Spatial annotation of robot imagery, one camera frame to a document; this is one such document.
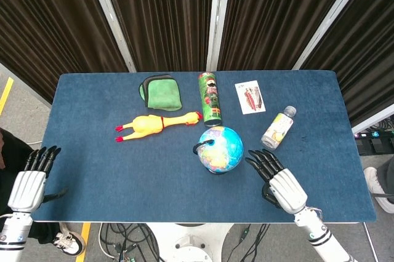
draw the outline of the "green microfiber cloth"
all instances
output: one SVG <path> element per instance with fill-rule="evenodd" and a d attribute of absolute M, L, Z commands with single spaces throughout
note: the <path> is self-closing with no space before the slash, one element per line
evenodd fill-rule
<path fill-rule="evenodd" d="M 177 81 L 169 74 L 146 78 L 139 91 L 148 108 L 168 111 L 182 108 Z"/>

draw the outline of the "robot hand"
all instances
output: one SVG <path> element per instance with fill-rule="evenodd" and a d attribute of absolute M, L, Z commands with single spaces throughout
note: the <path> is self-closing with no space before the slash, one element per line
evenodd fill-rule
<path fill-rule="evenodd" d="M 265 184 L 263 198 L 287 213 L 294 215 L 294 222 L 308 234 L 308 240 L 325 262 L 352 262 L 349 255 L 317 215 L 316 208 L 306 206 L 308 196 L 294 175 L 266 149 L 249 150 L 253 159 L 246 161 L 256 169 Z"/>
<path fill-rule="evenodd" d="M 4 223 L 0 233 L 0 261 L 18 262 L 25 248 L 33 220 L 30 214 L 46 200 L 62 196 L 53 194 L 44 197 L 46 178 L 60 148 L 53 146 L 46 150 L 33 151 L 26 162 L 24 171 L 19 172 L 8 201 L 14 211 Z"/>

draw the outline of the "green can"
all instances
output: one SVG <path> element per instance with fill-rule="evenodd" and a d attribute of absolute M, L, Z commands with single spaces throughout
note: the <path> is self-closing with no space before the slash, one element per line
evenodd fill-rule
<path fill-rule="evenodd" d="M 202 73 L 198 77 L 199 93 L 203 104 L 204 123 L 207 127 L 222 124 L 216 78 L 213 73 Z"/>

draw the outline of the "sneaker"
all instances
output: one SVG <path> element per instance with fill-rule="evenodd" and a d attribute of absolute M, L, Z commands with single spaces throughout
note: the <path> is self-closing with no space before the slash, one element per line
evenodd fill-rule
<path fill-rule="evenodd" d="M 376 169 L 374 167 L 366 168 L 364 170 L 364 176 L 371 193 L 385 193 L 377 179 Z M 394 204 L 389 202 L 387 198 L 375 197 L 375 199 L 385 212 L 394 214 Z"/>
<path fill-rule="evenodd" d="M 85 251 L 85 241 L 78 233 L 68 230 L 65 223 L 60 223 L 60 232 L 56 234 L 53 245 L 64 254 L 78 256 Z"/>

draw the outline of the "brown curtain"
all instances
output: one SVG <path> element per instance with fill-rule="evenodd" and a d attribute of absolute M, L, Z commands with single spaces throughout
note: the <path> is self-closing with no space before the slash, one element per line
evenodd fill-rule
<path fill-rule="evenodd" d="M 394 103 L 394 0 L 351 0 L 302 69 L 337 73 L 350 122 Z"/>
<path fill-rule="evenodd" d="M 0 62 L 51 102 L 62 73 L 127 71 L 98 0 L 0 0 Z"/>
<path fill-rule="evenodd" d="M 212 0 L 112 0 L 138 71 L 203 71 Z"/>
<path fill-rule="evenodd" d="M 228 0 L 218 69 L 291 69 L 334 1 Z"/>

